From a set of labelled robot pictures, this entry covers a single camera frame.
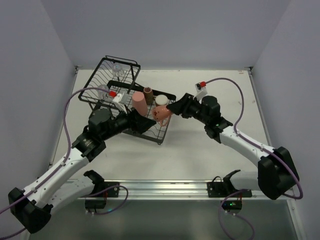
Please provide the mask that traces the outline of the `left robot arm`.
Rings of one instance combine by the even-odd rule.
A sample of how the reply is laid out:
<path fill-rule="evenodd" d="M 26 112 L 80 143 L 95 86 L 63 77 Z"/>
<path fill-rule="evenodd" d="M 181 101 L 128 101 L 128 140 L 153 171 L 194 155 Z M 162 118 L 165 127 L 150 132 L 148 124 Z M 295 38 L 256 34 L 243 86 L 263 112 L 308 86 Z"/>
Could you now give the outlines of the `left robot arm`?
<path fill-rule="evenodd" d="M 29 233 L 40 231 L 53 212 L 79 197 L 92 194 L 103 180 L 91 170 L 71 187 L 63 187 L 73 174 L 106 148 L 106 140 L 127 130 L 142 134 L 155 124 L 155 120 L 140 115 L 135 109 L 120 112 L 116 117 L 107 108 L 94 110 L 83 132 L 74 142 L 68 143 L 66 154 L 56 164 L 24 189 L 15 187 L 8 193 L 10 212 Z"/>

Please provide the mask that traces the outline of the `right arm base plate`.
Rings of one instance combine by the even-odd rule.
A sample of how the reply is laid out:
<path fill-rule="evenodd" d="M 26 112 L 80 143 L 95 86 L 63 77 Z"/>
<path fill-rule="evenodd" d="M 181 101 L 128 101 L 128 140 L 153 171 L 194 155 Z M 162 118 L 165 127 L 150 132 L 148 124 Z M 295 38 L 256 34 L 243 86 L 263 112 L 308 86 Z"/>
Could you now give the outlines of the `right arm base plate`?
<path fill-rule="evenodd" d="M 237 191 L 234 187 L 227 186 L 223 181 L 207 182 L 206 187 L 209 198 L 225 198 Z"/>

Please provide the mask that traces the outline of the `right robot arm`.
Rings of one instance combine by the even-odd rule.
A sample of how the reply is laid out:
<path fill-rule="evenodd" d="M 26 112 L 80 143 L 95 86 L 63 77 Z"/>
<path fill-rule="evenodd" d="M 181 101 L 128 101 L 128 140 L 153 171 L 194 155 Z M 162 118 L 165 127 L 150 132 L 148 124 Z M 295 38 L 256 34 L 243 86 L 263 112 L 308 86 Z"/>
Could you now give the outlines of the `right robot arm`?
<path fill-rule="evenodd" d="M 212 187 L 223 191 L 225 195 L 240 190 L 261 191 L 271 200 L 287 196 L 287 191 L 293 186 L 301 190 L 290 152 L 284 147 L 274 148 L 241 133 L 234 124 L 222 117 L 220 108 L 214 96 L 205 96 L 198 101 L 188 93 L 167 106 L 177 116 L 194 118 L 203 123 L 209 138 L 240 153 L 257 168 L 253 172 L 234 170 Z"/>

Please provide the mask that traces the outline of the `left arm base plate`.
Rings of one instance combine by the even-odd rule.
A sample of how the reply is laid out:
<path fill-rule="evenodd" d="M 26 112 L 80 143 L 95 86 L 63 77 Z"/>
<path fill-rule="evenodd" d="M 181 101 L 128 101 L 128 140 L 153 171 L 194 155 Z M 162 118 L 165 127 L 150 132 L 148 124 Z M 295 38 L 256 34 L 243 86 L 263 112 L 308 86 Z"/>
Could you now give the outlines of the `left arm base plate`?
<path fill-rule="evenodd" d="M 100 195 L 103 198 L 117 198 L 119 196 L 119 182 L 107 181 L 102 184 L 103 193 Z"/>

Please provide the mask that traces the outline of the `pink mug white inside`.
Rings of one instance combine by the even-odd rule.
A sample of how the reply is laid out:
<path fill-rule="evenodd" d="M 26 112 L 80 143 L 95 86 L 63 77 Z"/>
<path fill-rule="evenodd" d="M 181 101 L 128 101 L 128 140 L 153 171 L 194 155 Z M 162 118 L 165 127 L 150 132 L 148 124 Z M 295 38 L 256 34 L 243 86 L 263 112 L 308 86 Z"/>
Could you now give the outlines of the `pink mug white inside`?
<path fill-rule="evenodd" d="M 161 126 L 166 126 L 173 113 L 167 108 L 167 105 L 159 105 L 152 109 L 152 117 Z"/>

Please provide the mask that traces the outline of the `white and brown cup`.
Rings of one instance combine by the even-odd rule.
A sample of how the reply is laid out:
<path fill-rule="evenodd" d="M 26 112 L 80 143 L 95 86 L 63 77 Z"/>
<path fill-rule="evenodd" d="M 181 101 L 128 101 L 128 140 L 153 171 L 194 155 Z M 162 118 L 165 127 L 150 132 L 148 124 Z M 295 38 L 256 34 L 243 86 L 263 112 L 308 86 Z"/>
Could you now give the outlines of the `white and brown cup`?
<path fill-rule="evenodd" d="M 155 106 L 158 107 L 158 106 L 167 105 L 169 102 L 169 99 L 166 95 L 160 94 L 155 97 L 154 101 L 155 101 Z"/>

